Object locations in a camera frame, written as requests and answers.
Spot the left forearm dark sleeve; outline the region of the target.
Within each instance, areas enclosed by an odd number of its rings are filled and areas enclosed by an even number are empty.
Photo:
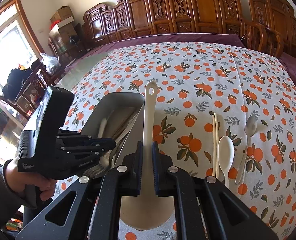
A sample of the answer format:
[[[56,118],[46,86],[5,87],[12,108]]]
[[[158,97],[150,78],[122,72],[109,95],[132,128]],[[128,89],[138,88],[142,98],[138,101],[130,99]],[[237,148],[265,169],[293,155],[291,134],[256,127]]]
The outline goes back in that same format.
[[[22,206],[36,209],[37,206],[27,198],[21,198],[19,194],[14,193],[6,183],[4,175],[4,166],[0,165],[0,229]]]

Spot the person's left hand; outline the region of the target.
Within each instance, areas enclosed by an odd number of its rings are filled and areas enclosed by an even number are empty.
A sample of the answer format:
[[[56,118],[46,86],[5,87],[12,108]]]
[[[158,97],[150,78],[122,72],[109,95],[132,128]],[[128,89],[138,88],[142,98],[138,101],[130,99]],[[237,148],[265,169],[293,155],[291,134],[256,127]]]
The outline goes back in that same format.
[[[38,173],[18,172],[16,160],[10,161],[7,165],[5,180],[9,188],[16,193],[24,192],[27,185],[38,187],[41,191],[40,199],[42,201],[46,201],[54,195],[57,182],[53,179],[47,179]]]

